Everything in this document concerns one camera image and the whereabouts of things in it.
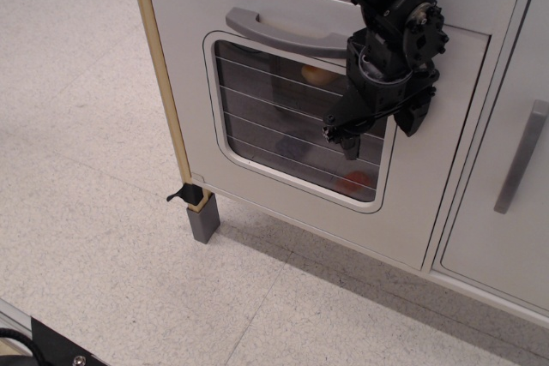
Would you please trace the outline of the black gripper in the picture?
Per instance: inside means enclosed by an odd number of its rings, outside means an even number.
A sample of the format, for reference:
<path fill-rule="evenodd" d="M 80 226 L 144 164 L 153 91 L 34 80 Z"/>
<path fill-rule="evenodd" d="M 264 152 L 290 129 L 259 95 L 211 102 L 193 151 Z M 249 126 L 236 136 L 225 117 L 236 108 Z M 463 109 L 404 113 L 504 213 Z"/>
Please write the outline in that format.
<path fill-rule="evenodd" d="M 414 135 L 425 120 L 439 79 L 439 72 L 420 70 L 394 82 L 363 79 L 347 91 L 323 115 L 323 135 L 339 143 L 347 160 L 356 160 L 360 135 L 376 122 L 393 117 L 406 136 Z"/>

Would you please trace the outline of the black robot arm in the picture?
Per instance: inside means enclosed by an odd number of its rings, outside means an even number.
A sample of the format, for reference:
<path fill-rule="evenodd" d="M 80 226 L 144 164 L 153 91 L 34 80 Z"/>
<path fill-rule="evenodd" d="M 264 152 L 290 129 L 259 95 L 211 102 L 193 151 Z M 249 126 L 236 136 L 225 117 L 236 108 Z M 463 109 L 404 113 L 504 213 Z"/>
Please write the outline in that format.
<path fill-rule="evenodd" d="M 323 135 L 349 160 L 359 156 L 360 136 L 393 117 L 407 135 L 429 111 L 439 72 L 433 58 L 449 41 L 437 0 L 349 0 L 365 28 L 347 41 L 347 91 L 324 115 Z"/>

